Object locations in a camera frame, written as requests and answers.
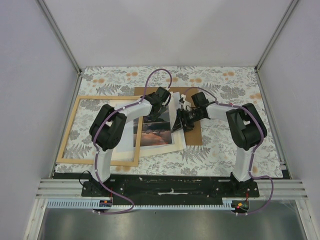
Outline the brown fibreboard backing board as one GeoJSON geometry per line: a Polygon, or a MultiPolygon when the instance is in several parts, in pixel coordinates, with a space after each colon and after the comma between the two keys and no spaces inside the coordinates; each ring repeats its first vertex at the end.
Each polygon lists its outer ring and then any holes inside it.
{"type": "MultiPolygon", "coordinates": [[[[180,94],[184,94],[188,87],[171,87],[169,90],[173,93],[179,92],[180,94]]],[[[142,96],[144,93],[144,87],[135,87],[134,88],[134,96],[142,96]]],[[[185,95],[186,100],[191,103],[191,107],[194,107],[194,103],[192,100],[192,96],[198,93],[198,89],[192,88],[185,95]]],[[[201,130],[201,122],[197,121],[194,123],[194,128],[191,131],[184,133],[185,143],[187,146],[202,146],[202,130],[201,130]]]]}

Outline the sunset landscape photo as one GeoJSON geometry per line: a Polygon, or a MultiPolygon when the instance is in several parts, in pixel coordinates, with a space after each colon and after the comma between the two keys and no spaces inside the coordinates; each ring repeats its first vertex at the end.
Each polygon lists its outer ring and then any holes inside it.
{"type": "Polygon", "coordinates": [[[140,146],[162,146],[172,144],[170,111],[167,106],[158,118],[144,116],[142,121],[140,146]]]}

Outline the cream mat board passe-partout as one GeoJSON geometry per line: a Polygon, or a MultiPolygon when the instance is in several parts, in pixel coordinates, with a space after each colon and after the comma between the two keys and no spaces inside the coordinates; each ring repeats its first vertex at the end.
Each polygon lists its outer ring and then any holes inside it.
{"type": "MultiPolygon", "coordinates": [[[[176,120],[176,110],[180,106],[178,98],[179,92],[171,92],[171,99],[167,107],[169,107],[169,116],[171,128],[176,120]]],[[[127,123],[124,127],[123,134],[119,144],[115,147],[112,153],[113,161],[133,161],[136,139],[138,135],[139,119],[136,118],[133,121],[127,123]]],[[[149,157],[154,155],[161,155],[171,152],[180,151],[186,148],[186,141],[183,130],[171,132],[172,144],[167,145],[154,145],[149,147],[141,147],[139,151],[140,157],[149,157]]]]}

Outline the wooden picture frame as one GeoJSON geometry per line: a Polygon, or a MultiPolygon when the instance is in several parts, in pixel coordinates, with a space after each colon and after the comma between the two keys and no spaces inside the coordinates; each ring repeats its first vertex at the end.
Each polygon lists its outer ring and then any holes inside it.
{"type": "Polygon", "coordinates": [[[90,127],[104,104],[121,106],[138,100],[139,96],[92,96],[76,98],[63,136],[56,163],[93,165],[96,148],[89,134],[90,127]]]}

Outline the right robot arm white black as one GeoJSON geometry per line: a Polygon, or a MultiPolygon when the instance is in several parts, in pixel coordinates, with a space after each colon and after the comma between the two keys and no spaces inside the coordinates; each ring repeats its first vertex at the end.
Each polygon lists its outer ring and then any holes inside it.
{"type": "Polygon", "coordinates": [[[234,104],[210,102],[203,92],[191,96],[194,107],[183,94],[179,100],[180,107],[176,110],[176,119],[172,132],[183,130],[190,132],[195,123],[203,119],[221,120],[228,123],[231,138],[235,145],[236,161],[228,182],[219,188],[221,194],[240,197],[254,188],[252,167],[257,148],[267,136],[267,129],[252,103],[241,106],[234,104]]]}

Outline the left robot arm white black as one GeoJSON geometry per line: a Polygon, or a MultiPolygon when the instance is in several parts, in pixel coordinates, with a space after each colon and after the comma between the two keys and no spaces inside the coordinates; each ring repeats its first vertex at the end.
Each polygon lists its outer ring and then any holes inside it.
{"type": "Polygon", "coordinates": [[[112,154],[122,138],[125,125],[144,116],[158,118],[166,110],[170,99],[170,92],[159,87],[155,92],[143,95],[127,105],[115,108],[105,104],[101,107],[89,129],[96,148],[92,173],[96,181],[92,189],[97,195],[103,197],[110,192],[110,184],[106,180],[111,176],[112,154]]]}

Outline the floral patterned table mat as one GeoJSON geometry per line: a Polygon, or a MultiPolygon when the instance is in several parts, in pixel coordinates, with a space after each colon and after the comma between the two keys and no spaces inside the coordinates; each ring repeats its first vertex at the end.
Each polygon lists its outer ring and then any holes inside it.
{"type": "MultiPolygon", "coordinates": [[[[74,124],[69,133],[65,153],[67,158],[93,159],[95,148],[89,127],[103,105],[93,96],[132,96],[137,87],[188,88],[192,95],[198,88],[211,92],[221,103],[243,105],[252,103],[265,124],[268,118],[252,67],[216,66],[92,66],[82,74],[78,91],[90,99],[79,103],[74,124]]],[[[201,145],[149,157],[142,156],[136,167],[113,166],[114,174],[181,175],[227,177],[232,172],[237,147],[229,126],[221,120],[200,122],[201,145]]]]}

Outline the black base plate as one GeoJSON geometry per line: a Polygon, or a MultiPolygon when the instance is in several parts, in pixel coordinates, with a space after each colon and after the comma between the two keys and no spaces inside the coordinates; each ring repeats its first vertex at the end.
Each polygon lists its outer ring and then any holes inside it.
{"type": "Polygon", "coordinates": [[[220,193],[230,177],[168,176],[112,174],[103,184],[90,173],[57,173],[55,180],[74,179],[81,185],[83,197],[111,197],[116,204],[134,205],[200,205],[221,204],[223,198],[258,198],[258,184],[244,194],[230,196],[220,193]]]}

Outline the left aluminium corner post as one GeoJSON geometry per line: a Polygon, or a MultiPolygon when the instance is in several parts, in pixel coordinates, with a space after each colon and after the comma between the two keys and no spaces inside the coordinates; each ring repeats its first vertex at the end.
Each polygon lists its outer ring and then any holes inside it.
{"type": "Polygon", "coordinates": [[[82,69],[80,67],[80,65],[78,64],[76,58],[74,57],[71,48],[69,47],[63,33],[61,32],[53,14],[51,13],[47,3],[45,0],[35,0],[35,2],[37,3],[37,5],[39,6],[41,12],[43,13],[46,21],[48,22],[51,30],[53,31],[55,37],[57,38],[60,46],[62,47],[64,53],[66,54],[68,60],[70,61],[72,67],[74,68],[74,70],[76,71],[76,73],[78,75],[81,74],[82,69]]]}

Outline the aluminium corner post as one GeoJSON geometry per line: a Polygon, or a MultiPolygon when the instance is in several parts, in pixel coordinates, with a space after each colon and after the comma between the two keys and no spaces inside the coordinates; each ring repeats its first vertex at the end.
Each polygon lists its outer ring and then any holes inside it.
{"type": "Polygon", "coordinates": [[[68,60],[70,61],[72,67],[74,68],[74,70],[76,71],[76,73],[78,75],[81,74],[82,69],[80,67],[80,65],[78,64],[76,58],[74,57],[71,48],[69,47],[63,33],[61,32],[53,14],[51,13],[47,3],[45,0],[35,0],[35,2],[37,3],[37,5],[39,6],[41,12],[43,13],[46,21],[48,22],[51,30],[53,31],[55,37],[57,38],[60,46],[62,47],[64,53],[66,54],[68,60]]]}
{"type": "Polygon", "coordinates": [[[282,15],[279,23],[277,24],[271,38],[269,39],[261,57],[259,58],[257,64],[255,65],[254,69],[255,72],[258,73],[262,68],[263,64],[265,63],[268,55],[270,54],[273,46],[276,44],[278,38],[280,37],[282,31],[284,30],[285,26],[287,25],[288,21],[290,20],[293,12],[295,11],[297,5],[300,3],[300,0],[291,0],[288,7],[286,8],[284,14],[282,15]]]}

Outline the right aluminium corner post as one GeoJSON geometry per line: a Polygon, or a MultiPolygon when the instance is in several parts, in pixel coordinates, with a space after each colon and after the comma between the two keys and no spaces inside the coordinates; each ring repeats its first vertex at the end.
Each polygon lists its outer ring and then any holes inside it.
{"type": "Polygon", "coordinates": [[[273,46],[276,44],[278,38],[280,37],[282,31],[284,30],[285,26],[287,25],[288,21],[290,20],[293,12],[295,11],[297,5],[300,3],[300,0],[291,0],[288,7],[286,8],[284,14],[282,15],[279,23],[277,24],[271,38],[269,39],[261,57],[259,58],[257,64],[255,65],[254,69],[255,72],[258,73],[262,68],[263,64],[265,63],[268,55],[270,54],[273,46]]]}

